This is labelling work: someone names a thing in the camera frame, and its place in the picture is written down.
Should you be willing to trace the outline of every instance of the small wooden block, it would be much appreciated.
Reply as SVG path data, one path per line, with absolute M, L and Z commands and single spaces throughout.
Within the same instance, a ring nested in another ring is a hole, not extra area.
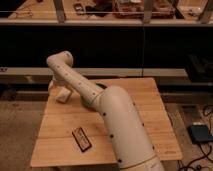
M 84 133 L 84 130 L 81 127 L 75 129 L 72 132 L 72 135 L 75 137 L 75 140 L 82 152 L 84 152 L 87 149 L 89 149 L 90 147 L 92 147 L 92 144 L 90 143 L 89 139 L 87 138 L 86 134 Z

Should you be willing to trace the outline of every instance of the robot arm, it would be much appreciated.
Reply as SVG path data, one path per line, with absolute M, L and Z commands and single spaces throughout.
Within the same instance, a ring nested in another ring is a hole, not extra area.
M 56 81 L 71 85 L 103 117 L 120 170 L 164 171 L 129 94 L 121 87 L 102 89 L 75 72 L 69 52 L 48 57 Z

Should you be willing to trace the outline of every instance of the floor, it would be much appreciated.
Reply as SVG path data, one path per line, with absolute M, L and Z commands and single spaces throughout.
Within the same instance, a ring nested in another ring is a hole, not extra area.
M 188 164 L 191 160 L 202 156 L 198 146 L 193 145 L 186 131 L 186 126 L 192 122 L 205 122 L 208 118 L 202 116 L 202 108 L 213 104 L 213 98 L 206 92 L 161 92 L 166 110 L 179 141 L 183 159 Z M 41 124 L 43 111 L 48 94 L 45 90 L 17 90 L 7 88 L 0 97 L 0 170 L 1 171 L 92 171 L 115 170 L 109 167 L 76 167 L 70 168 L 30 168 L 30 159 L 36 136 Z M 197 110 L 197 114 L 187 114 L 185 109 Z M 166 171 L 178 171 L 177 161 L 165 161 Z M 195 162 L 192 166 L 201 165 L 202 170 L 213 170 L 213 164 L 207 159 Z

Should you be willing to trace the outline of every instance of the black cable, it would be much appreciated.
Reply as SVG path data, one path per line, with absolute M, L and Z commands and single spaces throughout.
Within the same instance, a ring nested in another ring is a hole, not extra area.
M 211 163 L 213 163 L 213 160 L 212 160 L 209 156 L 207 156 L 207 154 L 203 151 L 202 146 L 200 145 L 199 147 L 200 147 L 200 150 L 201 150 L 201 152 L 203 153 L 203 155 L 206 155 L 206 158 L 207 158 Z
M 209 117 L 209 130 L 212 131 L 212 116 L 213 116 L 213 105 L 206 105 L 203 107 L 203 116 Z
M 207 154 L 205 153 L 203 156 L 201 156 L 201 157 L 199 157 L 199 158 L 197 158 L 197 159 L 194 159 L 194 160 L 190 161 L 186 166 L 183 166 L 183 167 L 179 168 L 178 171 L 182 171 L 182 170 L 183 170 L 183 171 L 188 171 L 188 169 L 197 171 L 197 169 L 194 168 L 194 167 L 191 167 L 191 165 L 192 165 L 194 162 L 196 162 L 196 161 L 199 161 L 199 160 L 202 160 L 202 159 L 207 158 L 207 157 L 211 154 L 211 152 L 212 152 L 212 146 L 209 146 L 209 152 L 208 152 Z

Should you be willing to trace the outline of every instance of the wooden table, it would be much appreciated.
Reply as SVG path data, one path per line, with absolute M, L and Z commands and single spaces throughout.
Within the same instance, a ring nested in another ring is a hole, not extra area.
M 92 0 L 62 0 L 64 12 L 68 20 L 88 20 L 88 19 L 117 19 L 112 13 L 107 14 L 105 17 L 77 15 L 73 4 L 81 3 L 85 8 L 87 5 L 95 6 Z M 27 0 L 24 2 L 9 18 L 17 19 L 57 19 L 56 10 L 53 0 L 43 0 L 38 3 L 36 0 Z
M 181 150 L 152 78 L 95 80 L 107 86 L 124 87 L 135 101 L 145 127 L 161 160 L 179 160 Z M 74 92 L 66 104 L 55 100 L 61 87 L 50 90 L 31 166 L 77 166 L 115 164 L 115 155 L 101 116 L 84 108 L 80 96 Z M 92 143 L 82 153 L 72 136 L 81 126 Z

